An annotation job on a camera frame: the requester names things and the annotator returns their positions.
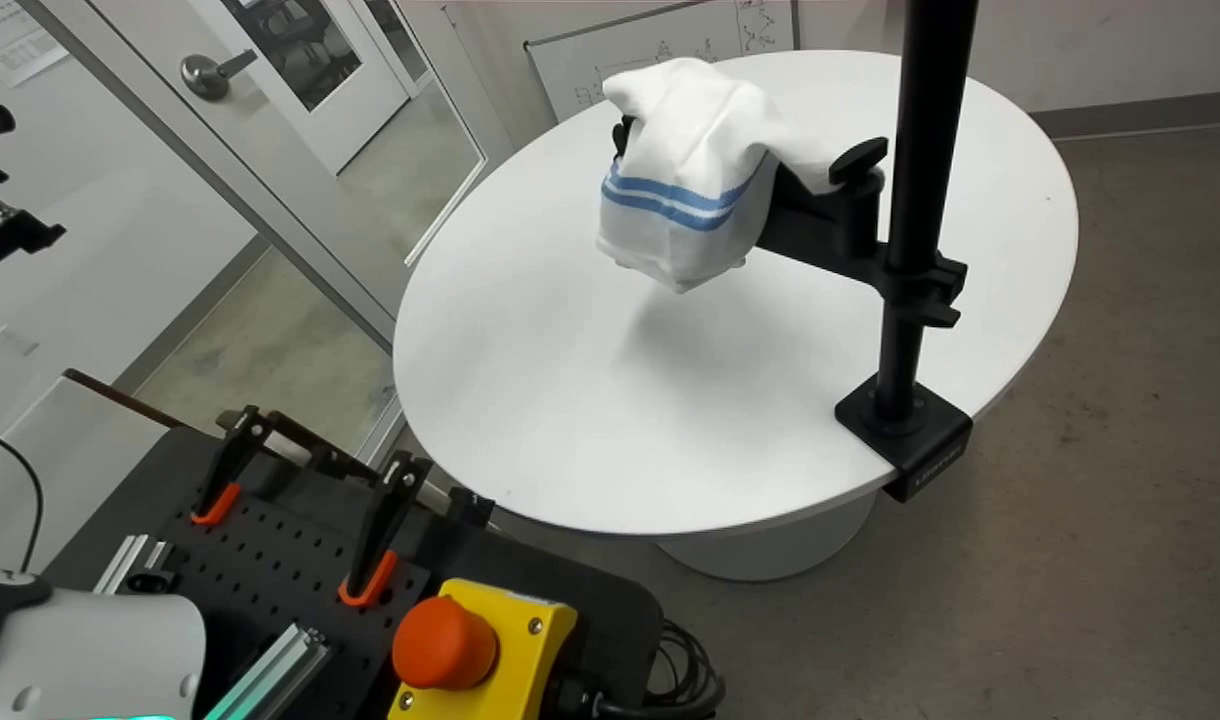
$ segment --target table base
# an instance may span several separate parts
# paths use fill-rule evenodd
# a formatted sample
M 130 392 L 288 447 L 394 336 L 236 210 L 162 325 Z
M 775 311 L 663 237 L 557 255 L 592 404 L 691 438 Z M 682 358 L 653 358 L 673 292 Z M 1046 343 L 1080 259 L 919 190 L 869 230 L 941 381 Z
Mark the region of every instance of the table base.
M 660 539 L 656 549 L 674 565 L 715 582 L 742 582 L 742 583 L 789 582 L 813 574 L 814 565 L 847 549 L 847 539 L 865 528 L 870 510 L 874 510 L 874 493 L 775 528 Z

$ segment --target white wall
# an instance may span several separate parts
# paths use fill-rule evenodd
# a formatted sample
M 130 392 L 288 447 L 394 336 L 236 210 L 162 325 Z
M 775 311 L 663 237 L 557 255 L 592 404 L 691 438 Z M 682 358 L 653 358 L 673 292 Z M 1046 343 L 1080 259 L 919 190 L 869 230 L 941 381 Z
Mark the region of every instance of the white wall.
M 456 0 L 511 135 L 553 118 L 525 41 L 673 0 Z M 796 0 L 798 50 L 899 50 L 902 0 Z M 1029 114 L 1220 91 L 1220 0 L 979 0 L 972 74 Z
M 115 381 L 251 239 L 76 62 L 8 88 L 0 201 L 69 237 L 0 264 L 0 434 L 51 392 L 58 367 Z

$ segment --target black bracket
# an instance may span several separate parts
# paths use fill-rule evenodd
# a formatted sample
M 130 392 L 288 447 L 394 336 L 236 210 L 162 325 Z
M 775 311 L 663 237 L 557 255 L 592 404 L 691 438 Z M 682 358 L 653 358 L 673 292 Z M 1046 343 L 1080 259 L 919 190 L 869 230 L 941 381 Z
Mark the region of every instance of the black bracket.
M 491 511 L 497 511 L 497 499 L 477 497 L 467 489 L 449 489 L 449 518 L 452 521 L 458 521 L 467 528 L 486 528 Z
M 925 327 L 955 327 L 968 269 L 941 255 L 941 217 L 962 108 L 974 0 L 913 0 L 899 62 L 891 237 L 874 239 L 888 140 L 865 140 L 813 197 L 775 171 L 758 249 L 870 286 L 884 298 L 881 372 L 837 404 L 837 422 L 891 466 L 906 499 L 962 457 L 972 422 L 914 384 Z
M 758 249 L 874 289 L 884 311 L 902 325 L 953 327 L 958 321 L 953 302 L 962 292 L 968 264 L 946 255 L 937 255 L 937 264 L 919 271 L 888 264 L 888 244 L 874 239 L 884 156 L 884 135 L 847 150 L 833 166 L 837 190 L 824 197 L 813 197 L 789 168 L 781 168 Z M 894 499 L 914 497 L 941 470 L 946 470 L 968 447 L 972 434 L 972 422 L 925 384 L 913 388 L 906 417 L 881 414 L 874 381 L 865 381 L 844 397 L 837 417 L 894 470 L 884 489 Z
M 220 414 L 214 422 L 224 430 L 224 445 L 213 457 L 204 483 L 196 493 L 191 505 L 191 521 L 196 528 L 214 528 L 224 523 L 224 518 L 230 511 L 230 505 L 240 499 L 240 474 L 259 457 L 272 451 L 266 442 L 284 438 L 291 442 L 299 451 L 307 451 L 302 470 L 321 474 L 321 476 L 355 476 L 364 483 L 374 483 L 381 474 L 373 474 L 369 466 L 359 466 L 355 457 L 341 451 L 334 445 L 328 445 L 324 438 L 314 438 L 313 430 L 296 424 L 284 414 L 259 414 L 256 404 L 249 404 L 244 414 Z

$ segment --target blue stripe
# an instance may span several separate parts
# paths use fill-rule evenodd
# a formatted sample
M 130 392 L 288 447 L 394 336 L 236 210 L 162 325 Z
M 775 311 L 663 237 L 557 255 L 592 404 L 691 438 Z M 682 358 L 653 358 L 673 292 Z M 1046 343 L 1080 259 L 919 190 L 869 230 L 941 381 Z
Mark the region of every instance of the blue stripe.
M 643 176 L 619 176 L 616 166 L 610 166 L 607 183 L 616 193 L 646 193 L 646 197 L 660 197 L 660 201 L 673 201 L 673 206 L 691 206 L 691 210 L 722 211 L 751 183 L 751 176 L 738 190 L 722 193 L 722 197 L 699 197 L 699 193 L 688 193 L 688 190 L 674 190 L 674 183 L 660 183 L 660 181 L 643 181 Z
M 656 201 L 656 197 L 624 197 L 610 183 L 602 183 L 602 201 L 624 206 L 624 210 L 639 210 L 639 211 L 653 211 L 653 217 L 663 217 L 663 222 L 673 222 L 681 230 L 691 230 L 691 233 L 713 233 L 713 230 L 720 230 L 731 217 L 728 210 L 720 217 L 691 217 L 691 211 L 682 211 L 682 210 L 674 210 L 667 201 Z

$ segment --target black metal stand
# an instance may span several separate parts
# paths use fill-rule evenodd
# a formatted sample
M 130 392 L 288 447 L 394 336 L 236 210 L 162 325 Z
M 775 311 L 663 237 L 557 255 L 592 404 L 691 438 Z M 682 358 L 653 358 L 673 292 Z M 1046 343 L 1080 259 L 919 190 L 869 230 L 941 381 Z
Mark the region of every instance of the black metal stand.
M 925 327 L 953 327 L 968 269 L 937 251 L 968 79 L 974 0 L 913 0 L 899 74 L 891 239 L 874 239 L 888 152 L 854 145 L 833 166 L 827 197 L 809 197 L 793 171 L 758 249 L 850 278 L 884 298 L 881 372 L 839 399 L 837 417 L 891 470 L 888 497 L 914 497 L 962 447 L 972 422 L 914 384 Z

